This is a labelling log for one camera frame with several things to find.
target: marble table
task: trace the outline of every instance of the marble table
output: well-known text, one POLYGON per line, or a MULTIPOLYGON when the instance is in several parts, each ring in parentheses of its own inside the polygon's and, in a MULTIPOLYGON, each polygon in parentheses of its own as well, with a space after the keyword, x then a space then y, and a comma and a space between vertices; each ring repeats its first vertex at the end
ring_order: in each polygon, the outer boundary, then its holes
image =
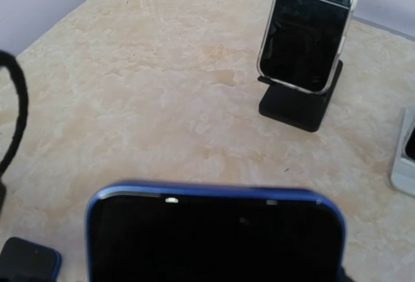
MULTIPOLYGON (((84 211, 121 178, 297 186, 348 223, 357 281, 415 281, 415 199, 389 181, 415 104, 415 43, 353 22, 343 74, 315 134, 262 117, 256 60, 272 0, 89 0, 18 56, 30 119, 5 174, 0 244, 59 250, 86 281, 84 211)), ((0 149, 17 112, 0 77, 0 149)))

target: phone stand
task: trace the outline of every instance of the phone stand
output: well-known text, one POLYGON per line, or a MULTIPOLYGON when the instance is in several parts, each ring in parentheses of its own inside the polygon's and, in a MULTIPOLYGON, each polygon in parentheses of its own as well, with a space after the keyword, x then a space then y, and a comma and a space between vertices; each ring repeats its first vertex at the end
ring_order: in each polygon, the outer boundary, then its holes
POLYGON ((259 113, 308 132, 318 131, 342 69, 343 62, 339 60, 329 90, 321 95, 307 94, 259 77, 258 81, 270 86, 259 104, 259 113))

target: table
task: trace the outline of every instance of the table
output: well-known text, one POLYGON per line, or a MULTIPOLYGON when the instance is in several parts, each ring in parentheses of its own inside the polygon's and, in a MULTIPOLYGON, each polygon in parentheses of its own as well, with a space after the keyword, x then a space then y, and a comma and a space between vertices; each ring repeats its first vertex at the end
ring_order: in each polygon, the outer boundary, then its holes
MULTIPOLYGON (((262 117, 256 60, 272 0, 89 0, 22 53, 30 119, 5 174, 0 243, 59 250, 59 281, 86 281, 84 211, 122 178, 306 187, 348 223, 357 281, 415 279, 415 199, 389 182, 415 104, 415 44, 351 24, 316 134, 262 117)), ((0 149, 17 99, 0 78, 0 149)))

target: beige marble surface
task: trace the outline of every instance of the beige marble surface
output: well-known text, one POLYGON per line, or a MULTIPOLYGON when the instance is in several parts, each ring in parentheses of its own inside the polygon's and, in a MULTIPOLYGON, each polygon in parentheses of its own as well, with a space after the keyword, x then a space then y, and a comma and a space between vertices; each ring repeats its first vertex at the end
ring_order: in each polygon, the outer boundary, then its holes
MULTIPOLYGON (((415 105, 415 43, 353 22, 321 130, 266 119, 255 62, 272 0, 89 0, 27 49, 22 146, 5 174, 0 244, 61 251, 60 281, 86 281, 90 196, 126 177, 301 186, 348 223, 357 281, 415 281, 415 199, 390 170, 415 105)), ((17 100, 0 78, 0 149, 17 100)))

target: phone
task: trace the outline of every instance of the phone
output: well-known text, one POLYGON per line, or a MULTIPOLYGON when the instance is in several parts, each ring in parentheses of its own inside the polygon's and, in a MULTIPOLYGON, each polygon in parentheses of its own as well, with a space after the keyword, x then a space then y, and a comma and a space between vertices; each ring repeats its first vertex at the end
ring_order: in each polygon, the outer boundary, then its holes
POLYGON ((12 237, 0 253, 0 280, 54 281, 61 264, 56 250, 12 237))
POLYGON ((405 155, 415 164, 415 121, 409 131, 407 142, 405 144, 405 155))
POLYGON ((325 93, 357 1, 274 0, 259 54, 259 73, 305 93, 325 93))
POLYGON ((86 213, 91 282, 338 281, 336 205, 303 189, 123 182, 86 213))

